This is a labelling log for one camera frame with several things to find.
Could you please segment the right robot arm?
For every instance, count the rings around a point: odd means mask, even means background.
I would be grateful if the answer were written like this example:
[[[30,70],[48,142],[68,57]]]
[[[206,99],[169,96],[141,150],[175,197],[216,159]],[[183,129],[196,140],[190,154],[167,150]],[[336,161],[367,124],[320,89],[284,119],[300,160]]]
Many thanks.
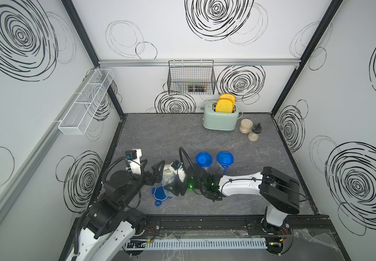
[[[263,224],[282,227],[288,215],[300,213],[299,182],[283,172],[265,166],[262,171],[243,176],[229,176],[234,156],[221,151],[213,158],[200,152],[192,162],[180,147],[180,159],[159,169],[161,184],[171,197],[183,196],[187,190],[198,190],[208,200],[221,201],[234,195],[260,195],[267,202]]]

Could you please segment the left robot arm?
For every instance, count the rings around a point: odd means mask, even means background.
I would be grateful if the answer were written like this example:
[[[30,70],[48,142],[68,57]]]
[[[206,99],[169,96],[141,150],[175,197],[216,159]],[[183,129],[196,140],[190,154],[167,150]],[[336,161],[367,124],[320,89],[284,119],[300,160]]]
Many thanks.
[[[144,186],[162,181],[165,162],[153,165],[152,171],[145,171],[146,164],[145,159],[123,156],[102,173],[104,193],[78,219],[67,261],[111,261],[144,232],[146,216],[129,204]]]

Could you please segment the blue-lid clear container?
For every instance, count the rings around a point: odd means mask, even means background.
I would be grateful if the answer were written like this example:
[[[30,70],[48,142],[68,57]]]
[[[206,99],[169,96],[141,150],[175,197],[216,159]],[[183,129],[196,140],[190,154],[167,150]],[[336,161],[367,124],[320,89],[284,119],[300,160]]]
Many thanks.
[[[200,152],[196,156],[196,163],[203,168],[206,172],[210,172],[213,165],[213,157],[207,152]]]
[[[234,156],[228,151],[221,151],[217,154],[217,168],[218,175],[225,175],[228,168],[234,163]]]
[[[170,164],[165,164],[164,172],[163,172],[163,180],[161,182],[162,185],[167,185],[172,182],[177,181],[177,176],[174,173],[173,169],[171,168]]]

